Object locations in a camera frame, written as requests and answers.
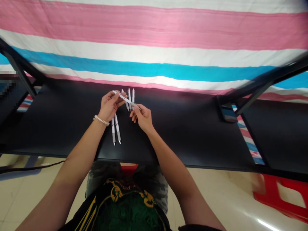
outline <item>tiled floor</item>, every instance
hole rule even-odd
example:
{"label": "tiled floor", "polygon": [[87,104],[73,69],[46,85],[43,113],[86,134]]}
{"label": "tiled floor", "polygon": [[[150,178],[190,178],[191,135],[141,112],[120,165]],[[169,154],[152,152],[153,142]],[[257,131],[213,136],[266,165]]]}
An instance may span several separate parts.
{"label": "tiled floor", "polygon": [[[44,163],[56,163],[59,158],[45,158]],[[24,220],[47,192],[60,165],[42,169],[38,175],[7,181],[0,181],[0,231],[13,231]],[[228,231],[232,230],[270,230],[268,224],[279,231],[308,230],[308,224],[291,219],[263,205],[252,196],[258,187],[257,175],[244,172],[190,168],[202,195]],[[284,200],[304,207],[301,195],[293,190],[281,188]],[[82,183],[73,203],[70,220],[84,201],[86,179]],[[168,214],[172,230],[184,225],[180,205],[173,191],[169,189]]]}

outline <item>black cable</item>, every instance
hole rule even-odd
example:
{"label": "black cable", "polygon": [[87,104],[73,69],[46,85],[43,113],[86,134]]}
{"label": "black cable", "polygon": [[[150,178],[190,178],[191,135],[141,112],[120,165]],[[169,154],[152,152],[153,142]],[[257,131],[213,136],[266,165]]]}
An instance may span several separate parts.
{"label": "black cable", "polygon": [[51,167],[51,166],[54,166],[54,165],[58,165],[58,164],[60,164],[60,163],[62,163],[64,161],[65,160],[62,160],[62,161],[60,161],[58,163],[46,165],[46,166],[38,166],[38,167],[30,167],[30,168],[8,168],[8,169],[1,170],[0,174],[9,173],[9,172],[30,171],[30,170],[35,170],[35,169],[47,168],[47,167]]}

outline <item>red plastic chair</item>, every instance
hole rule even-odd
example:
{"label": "red plastic chair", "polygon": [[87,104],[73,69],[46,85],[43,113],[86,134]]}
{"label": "red plastic chair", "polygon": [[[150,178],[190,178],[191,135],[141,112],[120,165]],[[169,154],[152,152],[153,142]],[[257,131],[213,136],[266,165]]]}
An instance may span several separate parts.
{"label": "red plastic chair", "polygon": [[138,164],[135,164],[133,166],[121,166],[121,167],[122,167],[123,175],[132,178],[138,167]]}
{"label": "red plastic chair", "polygon": [[[263,174],[263,176],[266,193],[260,194],[253,192],[255,200],[277,209],[279,212],[290,218],[294,218],[308,224],[308,184],[272,175]],[[306,208],[283,201],[280,198],[277,183],[280,183],[284,187],[298,191],[304,199]]]}

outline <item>pearl bracelet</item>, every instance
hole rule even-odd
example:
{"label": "pearl bracelet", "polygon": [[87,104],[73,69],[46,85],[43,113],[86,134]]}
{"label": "pearl bracelet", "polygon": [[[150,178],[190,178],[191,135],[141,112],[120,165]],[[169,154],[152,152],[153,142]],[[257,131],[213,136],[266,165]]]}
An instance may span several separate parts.
{"label": "pearl bracelet", "polygon": [[105,125],[106,127],[109,126],[110,123],[106,122],[105,120],[102,120],[101,118],[99,118],[97,115],[94,116],[93,120],[101,122],[103,125]]}

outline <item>lap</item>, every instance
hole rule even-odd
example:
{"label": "lap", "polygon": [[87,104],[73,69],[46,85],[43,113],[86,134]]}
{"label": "lap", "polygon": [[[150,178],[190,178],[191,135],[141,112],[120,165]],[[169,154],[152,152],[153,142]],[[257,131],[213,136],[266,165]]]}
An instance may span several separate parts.
{"label": "lap", "polygon": [[[120,163],[95,161],[89,171],[86,198],[108,178],[123,179]],[[168,211],[168,183],[163,176],[160,166],[138,165],[134,182],[143,190],[148,191],[159,207],[167,214]]]}

